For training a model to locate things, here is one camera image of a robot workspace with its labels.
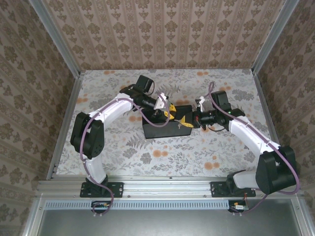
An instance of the robotic arm link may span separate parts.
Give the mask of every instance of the robotic arm link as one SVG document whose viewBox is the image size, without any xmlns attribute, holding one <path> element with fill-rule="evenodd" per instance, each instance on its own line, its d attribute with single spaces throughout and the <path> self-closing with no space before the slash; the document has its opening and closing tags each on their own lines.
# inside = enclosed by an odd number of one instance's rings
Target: robotic arm link
<svg viewBox="0 0 315 236">
<path fill-rule="evenodd" d="M 151 79 L 141 75 L 135 85 L 122 89 L 103 107 L 77 115 L 70 142 L 80 153 L 92 183 L 107 184 L 107 175 L 100 157 L 97 157 L 104 148 L 104 129 L 125 112 L 137 109 L 143 115 L 146 138 L 189 135 L 192 128 L 206 129 L 207 125 L 217 123 L 243 141 L 255 157 L 259 157 L 258 166 L 256 171 L 229 174 L 227 182 L 231 194 L 243 188 L 271 194 L 295 184 L 296 189 L 290 194 L 299 190 L 294 151 L 269 140 L 250 123 L 244 112 L 232 109 L 225 91 L 212 92 L 213 82 L 205 96 L 215 107 L 210 111 L 204 111 L 204 97 L 196 99 L 195 111 L 190 105 L 174 106 L 163 93 L 154 99 L 147 95 L 152 83 Z"/>
</svg>

